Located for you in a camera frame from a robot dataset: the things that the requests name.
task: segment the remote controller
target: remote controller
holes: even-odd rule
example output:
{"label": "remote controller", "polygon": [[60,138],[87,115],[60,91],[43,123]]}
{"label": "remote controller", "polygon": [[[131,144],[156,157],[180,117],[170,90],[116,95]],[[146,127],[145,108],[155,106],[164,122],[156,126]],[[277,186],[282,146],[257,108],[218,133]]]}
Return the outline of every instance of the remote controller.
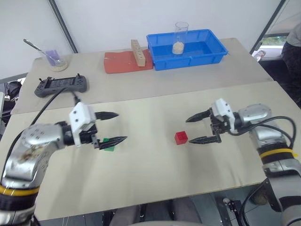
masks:
{"label": "remote controller", "polygon": [[66,88],[66,91],[78,91],[85,92],[87,90],[87,80],[83,75],[77,74],[75,77],[64,78],[64,79],[52,79],[48,77],[45,80],[39,79],[41,82],[34,91],[34,94],[38,97],[46,97],[48,95],[54,94]]}

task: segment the controller screen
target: controller screen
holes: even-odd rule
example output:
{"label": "controller screen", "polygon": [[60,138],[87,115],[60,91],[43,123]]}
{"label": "controller screen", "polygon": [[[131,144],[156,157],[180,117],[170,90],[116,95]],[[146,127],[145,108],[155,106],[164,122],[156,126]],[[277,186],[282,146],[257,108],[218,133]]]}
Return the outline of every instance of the controller screen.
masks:
{"label": "controller screen", "polygon": [[48,80],[45,88],[56,88],[71,86],[75,82],[75,78]]}

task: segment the white wall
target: white wall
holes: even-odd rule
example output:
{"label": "white wall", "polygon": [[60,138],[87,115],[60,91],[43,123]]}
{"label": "white wall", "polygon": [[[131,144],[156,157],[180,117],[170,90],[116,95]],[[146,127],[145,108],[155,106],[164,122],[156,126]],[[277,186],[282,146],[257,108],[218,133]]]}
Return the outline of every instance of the white wall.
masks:
{"label": "white wall", "polygon": [[[172,32],[177,21],[236,37],[250,50],[280,0],[56,0],[79,52],[147,45],[146,35]],[[71,52],[46,0],[0,0],[0,79],[28,72],[37,45],[54,39]]]}
{"label": "white wall", "polygon": [[287,0],[267,34],[290,32],[299,23],[301,23],[301,0]]}
{"label": "white wall", "polygon": [[39,53],[36,45],[53,40],[64,53],[71,53],[46,0],[0,0],[0,79],[26,73]]}
{"label": "white wall", "polygon": [[80,52],[146,46],[145,36],[173,32],[177,21],[236,37],[250,50],[280,0],[56,0]]}

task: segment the glass beaker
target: glass beaker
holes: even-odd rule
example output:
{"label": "glass beaker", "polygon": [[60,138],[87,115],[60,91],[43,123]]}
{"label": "glass beaker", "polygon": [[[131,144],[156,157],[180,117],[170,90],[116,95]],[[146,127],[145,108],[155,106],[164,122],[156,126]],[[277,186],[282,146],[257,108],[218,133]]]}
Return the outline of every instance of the glass beaker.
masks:
{"label": "glass beaker", "polygon": [[42,45],[42,50],[46,54],[41,52],[40,54],[52,71],[60,72],[68,67],[65,57],[60,54],[57,46],[47,43]]}
{"label": "glass beaker", "polygon": [[183,53],[188,26],[189,24],[186,22],[177,22],[175,24],[173,54]]}

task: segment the spoon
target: spoon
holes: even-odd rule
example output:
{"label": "spoon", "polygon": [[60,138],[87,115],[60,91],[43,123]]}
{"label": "spoon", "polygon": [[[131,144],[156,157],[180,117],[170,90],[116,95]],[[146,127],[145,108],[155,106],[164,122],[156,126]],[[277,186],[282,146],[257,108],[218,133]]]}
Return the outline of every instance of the spoon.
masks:
{"label": "spoon", "polygon": [[35,48],[36,50],[38,50],[39,52],[41,52],[42,54],[48,56],[50,59],[52,59],[52,60],[54,61],[54,63],[55,63],[56,65],[62,64],[62,62],[61,62],[60,60],[54,59],[52,56],[50,56],[49,54],[45,53],[45,52],[44,52],[43,50],[41,50],[39,47],[37,47],[36,45],[33,45],[29,40],[23,39],[23,41],[24,41],[26,44],[28,44],[28,45],[30,45],[31,47],[33,47],[33,48]]}

